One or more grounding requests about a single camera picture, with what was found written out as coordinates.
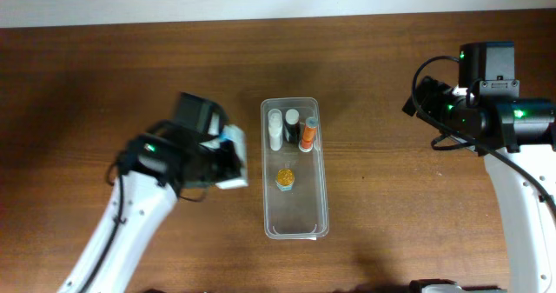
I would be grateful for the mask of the white Panadol box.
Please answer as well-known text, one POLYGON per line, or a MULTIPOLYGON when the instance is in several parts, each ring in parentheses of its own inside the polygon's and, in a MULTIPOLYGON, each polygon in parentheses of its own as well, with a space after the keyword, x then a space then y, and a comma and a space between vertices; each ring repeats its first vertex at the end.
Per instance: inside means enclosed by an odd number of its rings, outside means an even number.
POLYGON ((225 169, 215 185, 221 190, 248 186, 247 146, 245 133, 235 125, 226 125, 220 137, 225 169))

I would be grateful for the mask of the white pump bottle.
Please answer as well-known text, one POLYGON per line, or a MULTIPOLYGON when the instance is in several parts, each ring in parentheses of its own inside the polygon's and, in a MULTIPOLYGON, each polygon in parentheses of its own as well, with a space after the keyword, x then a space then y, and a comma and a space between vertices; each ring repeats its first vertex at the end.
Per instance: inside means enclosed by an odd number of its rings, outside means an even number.
POLYGON ((282 113, 278 109, 272 109, 268 113, 268 136, 271 150, 278 151, 281 149, 283 141, 282 132, 282 113))

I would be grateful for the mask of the dark bottle white cap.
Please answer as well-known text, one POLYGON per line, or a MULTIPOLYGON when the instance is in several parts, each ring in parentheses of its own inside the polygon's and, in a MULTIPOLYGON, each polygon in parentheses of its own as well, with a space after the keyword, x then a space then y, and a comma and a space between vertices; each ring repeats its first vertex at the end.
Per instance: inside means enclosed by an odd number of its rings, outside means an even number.
POLYGON ((301 133, 300 114, 296 109, 289 109, 284 117, 286 140, 289 143, 298 143, 301 133))

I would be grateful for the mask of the gold lid small jar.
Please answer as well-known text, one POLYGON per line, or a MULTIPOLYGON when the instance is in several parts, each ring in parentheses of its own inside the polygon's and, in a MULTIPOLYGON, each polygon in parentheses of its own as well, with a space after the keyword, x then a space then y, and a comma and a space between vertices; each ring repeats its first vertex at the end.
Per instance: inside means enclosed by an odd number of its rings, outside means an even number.
POLYGON ((278 171, 275 183, 280 191, 288 191, 293 188, 295 174, 291 169, 281 169, 278 171))

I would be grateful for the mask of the orange tablet tube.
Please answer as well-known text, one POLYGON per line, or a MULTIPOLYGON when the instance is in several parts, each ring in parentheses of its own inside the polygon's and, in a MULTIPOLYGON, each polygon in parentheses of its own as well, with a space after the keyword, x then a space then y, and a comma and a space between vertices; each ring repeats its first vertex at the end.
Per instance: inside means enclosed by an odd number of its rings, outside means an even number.
POLYGON ((299 142, 299 149, 302 152, 309 152, 313 149, 314 138, 318 128, 318 119, 316 117, 308 117, 303 126, 301 140, 299 142))

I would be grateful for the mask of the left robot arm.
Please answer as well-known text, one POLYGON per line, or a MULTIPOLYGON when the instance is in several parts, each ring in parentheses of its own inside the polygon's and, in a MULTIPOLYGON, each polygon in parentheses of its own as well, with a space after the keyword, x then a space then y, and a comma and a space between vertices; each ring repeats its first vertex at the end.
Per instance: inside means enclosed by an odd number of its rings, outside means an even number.
POLYGON ((172 118, 131 139, 106 173, 109 203, 62 292, 123 292, 186 189, 248 186, 243 131, 221 105, 181 93, 172 118))

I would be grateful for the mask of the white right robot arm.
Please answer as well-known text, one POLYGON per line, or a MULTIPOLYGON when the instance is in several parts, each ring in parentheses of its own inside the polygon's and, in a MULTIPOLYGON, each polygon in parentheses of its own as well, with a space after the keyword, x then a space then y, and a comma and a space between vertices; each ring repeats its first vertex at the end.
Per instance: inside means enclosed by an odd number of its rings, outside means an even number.
POLYGON ((520 96, 512 41, 465 43, 451 86, 415 71, 404 113, 439 131, 436 151, 470 150, 493 184, 511 292, 555 290, 555 104, 520 96))

